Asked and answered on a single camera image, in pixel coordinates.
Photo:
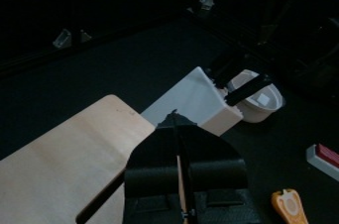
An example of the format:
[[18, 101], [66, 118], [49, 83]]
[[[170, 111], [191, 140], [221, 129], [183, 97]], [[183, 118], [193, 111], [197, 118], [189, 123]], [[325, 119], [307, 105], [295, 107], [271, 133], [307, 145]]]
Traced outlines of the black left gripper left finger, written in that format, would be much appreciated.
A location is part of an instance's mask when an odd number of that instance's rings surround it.
[[185, 224], [182, 155], [179, 114], [173, 111], [130, 155], [123, 224]]

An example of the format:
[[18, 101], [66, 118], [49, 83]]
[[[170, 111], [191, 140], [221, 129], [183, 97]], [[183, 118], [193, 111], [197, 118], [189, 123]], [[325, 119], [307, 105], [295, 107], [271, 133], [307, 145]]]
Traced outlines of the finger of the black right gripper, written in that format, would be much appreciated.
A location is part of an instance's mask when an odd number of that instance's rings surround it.
[[263, 73], [235, 89], [226, 97], [230, 106], [235, 106], [246, 98], [253, 96], [258, 91], [271, 84], [270, 76]]
[[242, 72], [247, 54], [238, 50], [223, 52], [206, 68], [206, 73], [218, 88], [225, 88], [231, 79]]

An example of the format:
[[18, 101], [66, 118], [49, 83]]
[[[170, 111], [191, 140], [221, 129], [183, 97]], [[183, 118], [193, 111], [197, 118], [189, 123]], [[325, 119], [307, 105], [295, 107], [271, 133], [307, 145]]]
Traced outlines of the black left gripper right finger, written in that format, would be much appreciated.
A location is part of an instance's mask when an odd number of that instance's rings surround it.
[[185, 224], [262, 224], [234, 147], [181, 114], [175, 140]]

